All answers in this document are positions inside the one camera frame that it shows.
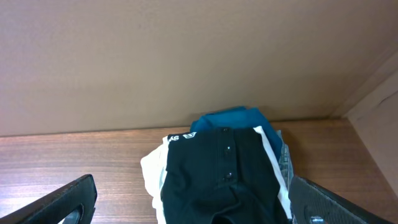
logo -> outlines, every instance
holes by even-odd
[[[189,133],[189,134],[183,134],[182,136],[184,136],[184,138],[188,139],[188,138],[193,138],[195,137],[196,133]]]
[[[169,139],[169,142],[170,141],[177,141],[178,139],[179,139],[179,136],[171,136],[170,139]]]

white fabric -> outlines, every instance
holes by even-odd
[[[290,199],[287,187],[280,172],[278,162],[276,160],[274,151],[272,151],[271,145],[264,134],[261,126],[254,128],[254,130],[261,135],[262,145],[266,151],[268,158],[274,169],[274,174],[280,185],[278,199],[282,208],[285,210],[287,218],[292,218],[290,212]],[[166,224],[163,211],[163,203],[160,199],[160,191],[162,190],[164,180],[166,179],[167,171],[167,154],[169,152],[169,142],[167,137],[163,138],[163,144],[157,149],[153,150],[148,156],[141,159],[142,174],[144,176],[145,188],[148,194],[154,199],[152,200],[152,206],[156,209],[156,218],[158,224]]]
[[[276,160],[275,153],[272,150],[271,145],[269,144],[267,136],[266,136],[266,134],[264,134],[264,130],[262,129],[262,127],[258,126],[256,128],[254,128],[254,130],[261,135],[262,146],[266,150],[268,158],[271,161],[272,168],[274,169],[275,177],[278,180],[279,185],[280,185],[279,193],[278,193],[278,198],[279,198],[280,204],[282,204],[282,207],[285,210],[287,218],[291,219],[292,212],[290,211],[289,192],[287,191],[286,183],[285,183],[284,177],[282,176],[282,173],[280,171],[279,164],[278,164],[278,161]]]

folded clothes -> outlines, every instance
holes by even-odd
[[[282,150],[280,154],[280,159],[279,159],[279,168],[280,172],[282,173],[282,176],[285,180],[287,190],[290,190],[290,184],[292,183],[292,179],[294,176],[294,170],[293,170],[293,164],[292,164],[292,158],[290,157],[290,152],[289,152],[289,147],[288,145],[284,142],[282,138],[282,131],[278,130],[277,131],[278,136],[282,140]],[[291,223],[297,224],[294,211],[292,211],[292,220],[290,220]]]
[[[141,160],[160,224],[292,218],[285,180],[261,126],[174,134],[163,142]]]
[[[257,126],[262,126],[275,157],[279,160],[282,141],[266,117],[257,108],[246,109],[243,106],[239,106],[217,113],[206,114],[192,123],[190,132],[199,132],[219,127],[255,128]]]

blue fabric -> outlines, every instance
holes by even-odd
[[[262,126],[278,161],[280,150],[282,149],[282,140],[257,108],[246,109],[240,106],[217,113],[206,114],[192,123],[190,131],[204,131],[219,127],[255,128],[257,126]]]

wood grain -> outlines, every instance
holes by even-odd
[[[273,123],[292,153],[295,171],[395,221],[396,196],[349,122]],[[188,128],[0,138],[0,217],[83,174],[93,174],[93,223],[156,223],[140,159],[167,134]]]

